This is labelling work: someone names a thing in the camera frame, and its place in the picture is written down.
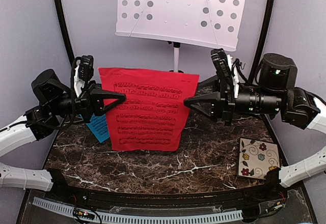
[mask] perforated metal panel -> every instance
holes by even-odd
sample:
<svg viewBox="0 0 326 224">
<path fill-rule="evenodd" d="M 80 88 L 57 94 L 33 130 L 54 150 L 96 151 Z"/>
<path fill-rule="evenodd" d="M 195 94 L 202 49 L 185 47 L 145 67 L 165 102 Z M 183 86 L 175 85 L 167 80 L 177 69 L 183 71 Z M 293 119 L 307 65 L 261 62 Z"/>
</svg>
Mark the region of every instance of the perforated metal panel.
<svg viewBox="0 0 326 224">
<path fill-rule="evenodd" d="M 118 0 L 116 34 L 234 51 L 245 1 Z"/>
<path fill-rule="evenodd" d="M 73 206 L 68 204 L 59 204 L 49 200 L 34 197 L 33 205 L 51 212 L 71 217 Z M 242 211 L 232 211 L 219 214 L 182 216 L 182 217 L 146 217 L 146 216 L 129 216 L 116 215 L 97 211 L 102 219 L 102 223 L 130 223 L 130 224 L 213 224 L 227 223 L 236 220 L 242 220 Z M 93 223 L 99 223 L 98 217 Z"/>
</svg>

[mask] wall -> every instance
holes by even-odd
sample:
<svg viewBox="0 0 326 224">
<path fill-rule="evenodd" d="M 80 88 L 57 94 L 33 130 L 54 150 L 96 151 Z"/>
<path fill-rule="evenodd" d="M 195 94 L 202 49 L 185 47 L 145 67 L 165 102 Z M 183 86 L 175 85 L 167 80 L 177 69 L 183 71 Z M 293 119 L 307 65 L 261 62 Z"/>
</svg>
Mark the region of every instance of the wall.
<svg viewBox="0 0 326 224">
<path fill-rule="evenodd" d="M 38 104 L 31 82 L 53 68 L 62 82 L 69 80 L 69 62 L 53 0 L 0 0 L 0 128 Z M 52 137 L 19 148 L 0 162 L 40 169 Z M 0 188 L 0 222 L 16 223 L 22 189 Z"/>
<path fill-rule="evenodd" d="M 91 54 L 95 67 L 173 69 L 173 48 L 167 42 L 115 35 L 117 0 L 62 0 L 76 55 Z M 246 62 L 249 74 L 265 12 L 266 0 L 246 0 L 237 51 L 233 55 Z M 204 80 L 215 75 L 210 48 L 184 45 L 180 69 L 200 74 Z M 98 72 L 95 78 L 99 82 Z"/>
<path fill-rule="evenodd" d="M 296 85 L 326 98 L 326 0 L 276 0 L 264 52 L 293 58 L 298 67 Z M 289 163 L 296 163 L 326 145 L 326 136 L 300 130 L 276 118 L 273 128 Z M 305 181 L 319 223 L 326 223 L 326 175 Z"/>
</svg>

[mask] floral coaster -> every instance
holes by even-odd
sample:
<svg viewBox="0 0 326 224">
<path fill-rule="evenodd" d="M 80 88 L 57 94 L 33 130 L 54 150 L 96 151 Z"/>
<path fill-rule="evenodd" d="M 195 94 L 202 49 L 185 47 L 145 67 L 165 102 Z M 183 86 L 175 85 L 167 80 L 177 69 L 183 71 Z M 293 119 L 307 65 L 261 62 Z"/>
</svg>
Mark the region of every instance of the floral coaster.
<svg viewBox="0 0 326 224">
<path fill-rule="evenodd" d="M 276 144 L 240 138 L 238 175 L 265 179 L 267 172 L 280 167 Z"/>
</svg>

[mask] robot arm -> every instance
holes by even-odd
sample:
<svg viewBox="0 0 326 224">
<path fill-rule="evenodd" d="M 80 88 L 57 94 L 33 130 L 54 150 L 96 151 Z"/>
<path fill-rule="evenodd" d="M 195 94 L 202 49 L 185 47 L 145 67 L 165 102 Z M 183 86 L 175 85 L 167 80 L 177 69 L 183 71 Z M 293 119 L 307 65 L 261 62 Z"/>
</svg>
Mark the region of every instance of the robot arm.
<svg viewBox="0 0 326 224">
<path fill-rule="evenodd" d="M 89 123 L 92 115 L 102 116 L 125 101 L 124 94 L 104 91 L 94 81 L 90 81 L 94 71 L 92 56 L 83 56 L 79 59 L 79 65 L 73 69 L 73 90 L 77 98 L 72 101 L 71 90 L 59 81 L 53 70 L 42 72 L 32 82 L 33 92 L 40 101 L 39 106 L 28 110 L 0 130 L 0 158 L 25 144 L 51 135 L 54 130 L 66 128 L 58 126 L 56 115 L 64 117 L 80 114 L 85 122 Z M 104 106 L 104 99 L 116 101 Z M 75 111 L 72 111 L 72 103 L 75 104 Z M 35 171 L 0 163 L 0 188 L 19 187 L 50 191 L 62 179 L 63 176 L 58 170 Z"/>
<path fill-rule="evenodd" d="M 259 65 L 259 81 L 256 74 L 258 85 L 254 85 L 243 76 L 239 63 L 230 65 L 222 49 L 214 49 L 211 57 L 217 76 L 203 81 L 199 86 L 212 86 L 213 92 L 188 98 L 184 101 L 185 106 L 213 121 L 222 119 L 226 125 L 231 125 L 234 112 L 265 114 L 271 119 L 281 112 L 282 121 L 285 123 L 326 134 L 325 102 L 317 95 L 294 87 L 297 68 L 292 59 L 274 53 L 265 54 Z M 232 82 L 238 79 L 237 74 L 233 72 L 235 66 L 245 81 L 240 84 L 238 94 Z M 202 103 L 209 103 L 210 109 L 205 109 L 201 106 Z M 276 182 L 280 182 L 283 187 L 289 187 L 325 170 L 326 147 L 307 159 L 274 171 L 279 171 L 279 179 L 276 179 Z"/>
</svg>

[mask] red paper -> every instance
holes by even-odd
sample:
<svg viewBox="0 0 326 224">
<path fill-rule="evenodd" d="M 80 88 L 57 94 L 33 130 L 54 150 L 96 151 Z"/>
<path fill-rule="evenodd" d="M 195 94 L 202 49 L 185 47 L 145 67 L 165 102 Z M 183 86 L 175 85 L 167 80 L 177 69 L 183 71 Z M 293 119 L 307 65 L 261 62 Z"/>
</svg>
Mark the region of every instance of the red paper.
<svg viewBox="0 0 326 224">
<path fill-rule="evenodd" d="M 144 69 L 99 68 L 102 89 L 127 100 L 106 114 L 112 149 L 176 151 L 198 75 Z"/>
</svg>

